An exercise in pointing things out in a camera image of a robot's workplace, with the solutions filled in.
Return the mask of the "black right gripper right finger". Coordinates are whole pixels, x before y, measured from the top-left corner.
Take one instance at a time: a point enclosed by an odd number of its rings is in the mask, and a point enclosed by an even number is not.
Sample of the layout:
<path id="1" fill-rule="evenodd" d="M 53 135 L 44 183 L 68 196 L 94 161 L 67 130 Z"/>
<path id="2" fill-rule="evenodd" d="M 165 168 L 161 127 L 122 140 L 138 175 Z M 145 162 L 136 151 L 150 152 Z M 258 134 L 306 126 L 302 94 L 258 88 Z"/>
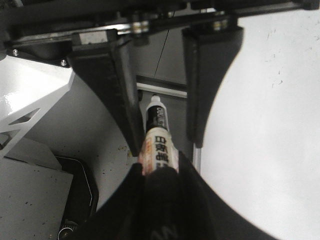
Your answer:
<path id="1" fill-rule="evenodd" d="M 275 239 L 225 203 L 182 151 L 178 157 L 187 240 Z"/>

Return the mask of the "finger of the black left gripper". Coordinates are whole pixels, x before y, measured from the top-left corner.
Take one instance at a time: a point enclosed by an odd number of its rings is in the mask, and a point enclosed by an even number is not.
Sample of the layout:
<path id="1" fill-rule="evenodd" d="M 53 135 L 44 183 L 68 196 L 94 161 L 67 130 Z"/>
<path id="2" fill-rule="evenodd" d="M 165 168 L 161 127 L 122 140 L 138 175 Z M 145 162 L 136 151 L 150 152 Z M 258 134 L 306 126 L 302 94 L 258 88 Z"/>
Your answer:
<path id="1" fill-rule="evenodd" d="M 203 147 L 208 117 L 220 85 L 239 53 L 244 29 L 214 32 L 196 27 L 182 30 L 187 87 L 186 133 Z"/>

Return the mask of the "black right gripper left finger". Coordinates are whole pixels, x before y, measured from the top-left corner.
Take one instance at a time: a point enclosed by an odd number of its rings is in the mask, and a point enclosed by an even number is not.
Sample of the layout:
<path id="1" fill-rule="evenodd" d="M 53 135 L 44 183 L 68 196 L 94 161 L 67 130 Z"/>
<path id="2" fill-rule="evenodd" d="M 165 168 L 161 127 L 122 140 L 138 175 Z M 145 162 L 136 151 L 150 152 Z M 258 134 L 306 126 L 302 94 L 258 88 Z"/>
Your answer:
<path id="1" fill-rule="evenodd" d="M 74 233 L 76 240 L 134 240 L 136 214 L 145 177 L 134 163 L 122 183 L 103 206 Z"/>

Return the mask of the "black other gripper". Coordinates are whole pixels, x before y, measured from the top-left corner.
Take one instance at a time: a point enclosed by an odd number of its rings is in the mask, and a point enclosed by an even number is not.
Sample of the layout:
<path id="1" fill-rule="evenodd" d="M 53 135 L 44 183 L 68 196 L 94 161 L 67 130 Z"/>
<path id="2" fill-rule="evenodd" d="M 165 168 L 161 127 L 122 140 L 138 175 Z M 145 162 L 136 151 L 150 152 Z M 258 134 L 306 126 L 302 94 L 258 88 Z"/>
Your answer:
<path id="1" fill-rule="evenodd" d="M 230 34 L 239 29 L 239 18 L 319 8 L 317 0 L 24 0 L 21 6 L 3 0 L 0 57 L 17 50 L 24 59 L 58 60 L 68 52 L 27 50 L 70 42 L 80 33 L 116 30 L 118 35 L 141 39 L 185 27 L 201 35 L 203 44 L 222 42 L 227 47 L 216 50 L 215 59 L 234 59 L 238 51 L 231 49 Z M 124 38 L 93 44 L 73 41 L 67 60 L 107 108 L 136 157 L 145 132 L 131 47 L 131 41 Z"/>

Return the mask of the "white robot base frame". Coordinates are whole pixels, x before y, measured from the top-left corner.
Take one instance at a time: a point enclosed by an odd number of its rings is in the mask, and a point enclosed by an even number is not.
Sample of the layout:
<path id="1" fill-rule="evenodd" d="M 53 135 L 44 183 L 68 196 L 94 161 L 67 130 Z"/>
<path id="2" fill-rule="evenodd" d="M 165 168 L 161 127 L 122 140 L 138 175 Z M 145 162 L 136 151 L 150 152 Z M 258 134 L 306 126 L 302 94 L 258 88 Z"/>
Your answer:
<path id="1" fill-rule="evenodd" d="M 0 61 L 1 157 L 71 89 L 74 77 L 68 67 L 9 55 Z"/>

